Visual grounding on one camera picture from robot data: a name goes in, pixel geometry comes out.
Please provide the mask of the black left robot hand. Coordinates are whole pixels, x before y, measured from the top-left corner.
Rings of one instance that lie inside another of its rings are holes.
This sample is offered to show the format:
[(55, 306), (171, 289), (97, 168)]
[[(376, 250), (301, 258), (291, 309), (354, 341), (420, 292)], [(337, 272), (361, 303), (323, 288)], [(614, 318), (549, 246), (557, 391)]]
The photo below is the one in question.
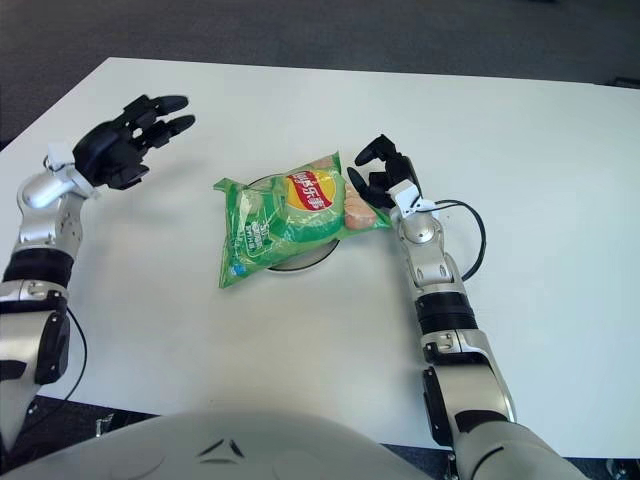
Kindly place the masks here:
[(123, 113), (89, 131), (74, 147), (75, 168), (94, 187), (126, 190), (149, 172), (144, 157), (159, 149), (195, 123), (193, 115), (165, 121), (186, 108), (188, 98), (142, 95), (126, 105)]

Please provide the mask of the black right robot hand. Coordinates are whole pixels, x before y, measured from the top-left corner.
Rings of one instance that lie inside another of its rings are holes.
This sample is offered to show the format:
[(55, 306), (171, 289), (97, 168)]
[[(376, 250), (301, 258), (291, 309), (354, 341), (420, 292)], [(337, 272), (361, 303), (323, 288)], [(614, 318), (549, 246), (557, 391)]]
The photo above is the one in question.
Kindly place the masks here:
[(384, 169), (379, 172), (370, 172), (367, 180), (355, 168), (347, 168), (352, 186), (369, 205), (375, 208), (391, 209), (394, 202), (388, 191), (404, 180), (411, 181), (418, 191), (421, 191), (411, 160), (398, 152), (395, 144), (383, 134), (372, 140), (356, 156), (355, 165), (363, 166), (373, 160), (380, 160)]

